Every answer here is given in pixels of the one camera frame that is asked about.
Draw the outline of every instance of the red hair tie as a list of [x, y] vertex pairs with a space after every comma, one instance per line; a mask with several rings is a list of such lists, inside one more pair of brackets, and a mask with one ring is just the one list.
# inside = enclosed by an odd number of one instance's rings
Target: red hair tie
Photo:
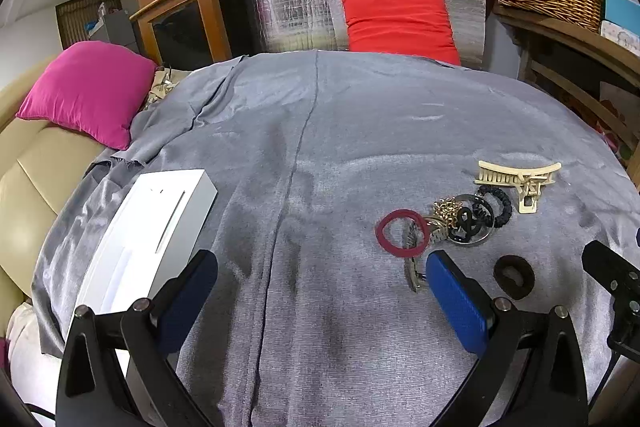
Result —
[[[418, 228], [420, 228], [420, 231], [422, 232], [422, 237], [424, 239], [416, 247], [413, 247], [413, 248], [395, 247], [385, 237], [384, 230], [386, 225], [391, 223], [391, 221], [395, 219], [399, 219], [401, 217], [408, 217], [416, 225], [418, 225]], [[380, 243], [380, 246], [382, 248], [388, 251], [388, 253], [395, 255], [396, 257], [416, 257], [426, 250], [427, 245], [429, 244], [430, 232], [427, 227], [427, 222], [424, 220], [424, 218], [420, 214], [418, 214], [418, 212], [415, 212], [414, 210], [409, 210], [408, 208], [399, 208], [398, 210], [394, 210], [390, 214], [386, 214], [386, 216], [383, 217], [382, 221], [380, 221], [376, 225], [376, 238], [378, 238], [378, 242]]]

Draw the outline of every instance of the black cable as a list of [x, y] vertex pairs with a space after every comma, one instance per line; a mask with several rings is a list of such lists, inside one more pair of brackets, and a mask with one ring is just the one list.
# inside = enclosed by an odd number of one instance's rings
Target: black cable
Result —
[[618, 362], [619, 358], [620, 358], [619, 352], [613, 351], [611, 353], [611, 360], [609, 360], [609, 365], [607, 366], [607, 370], [604, 372], [604, 375], [602, 376], [602, 380], [598, 384], [598, 388], [596, 389], [596, 392], [593, 393], [593, 396], [591, 397], [591, 400], [589, 402], [589, 410], [591, 410], [591, 408], [593, 407], [593, 404], [596, 403], [597, 398], [600, 396], [600, 393], [604, 389], [604, 385], [607, 383], [607, 380], [609, 380], [609, 377], [611, 376], [611, 372], [613, 371], [613, 368], [616, 367], [616, 363]]
[[34, 414], [39, 414], [40, 416], [44, 416], [44, 418], [49, 418], [50, 420], [56, 421], [56, 415], [53, 413], [50, 413], [49, 411], [47, 411], [46, 409], [43, 409], [42, 407], [38, 407], [33, 403], [26, 403], [25, 406], [27, 406], [27, 409], [29, 409], [29, 411], [33, 412]]
[[[491, 194], [495, 199], [500, 201], [502, 204], [502, 213], [495, 217], [493, 223], [494, 229], [500, 229], [500, 227], [506, 225], [513, 214], [513, 205], [505, 191], [499, 187], [492, 187], [491, 185], [480, 185], [478, 188], [478, 194], [481, 197], [484, 197], [486, 194]], [[491, 217], [484, 211], [479, 203], [474, 203], [471, 208], [474, 211], [474, 214], [478, 216], [478, 219], [481, 219], [486, 226], [490, 227], [492, 225], [489, 222], [491, 221]]]

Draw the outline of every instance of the brown curtain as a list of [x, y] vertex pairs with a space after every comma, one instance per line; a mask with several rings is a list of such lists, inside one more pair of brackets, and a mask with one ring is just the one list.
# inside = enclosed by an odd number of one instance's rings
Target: brown curtain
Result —
[[107, 7], [107, 13], [112, 9], [122, 10], [120, 0], [71, 0], [56, 6], [62, 49], [66, 50], [71, 44], [88, 40], [88, 32], [84, 26], [98, 20], [100, 3]]

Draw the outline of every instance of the red fabric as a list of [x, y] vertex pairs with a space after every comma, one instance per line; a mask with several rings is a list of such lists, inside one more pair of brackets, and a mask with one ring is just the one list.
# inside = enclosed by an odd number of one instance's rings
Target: red fabric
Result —
[[444, 0], [342, 0], [349, 51], [418, 55], [460, 65]]

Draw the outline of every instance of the gold chain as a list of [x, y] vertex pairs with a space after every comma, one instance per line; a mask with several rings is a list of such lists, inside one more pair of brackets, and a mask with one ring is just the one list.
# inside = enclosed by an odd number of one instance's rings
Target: gold chain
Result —
[[446, 198], [433, 203], [433, 214], [447, 223], [450, 229], [454, 229], [460, 208], [462, 208], [462, 201], [456, 201], [456, 198]]

